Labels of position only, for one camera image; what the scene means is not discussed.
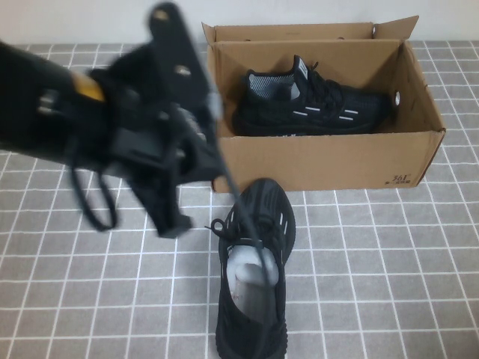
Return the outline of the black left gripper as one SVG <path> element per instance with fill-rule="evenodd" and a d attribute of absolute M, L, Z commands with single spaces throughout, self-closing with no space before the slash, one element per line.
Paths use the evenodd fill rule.
<path fill-rule="evenodd" d="M 175 185 L 212 182 L 225 174 L 215 134 L 221 108 L 195 47 L 141 45 L 93 71 L 115 131 L 112 152 L 138 171 Z M 129 182 L 162 238 L 192 228 L 170 182 Z"/>

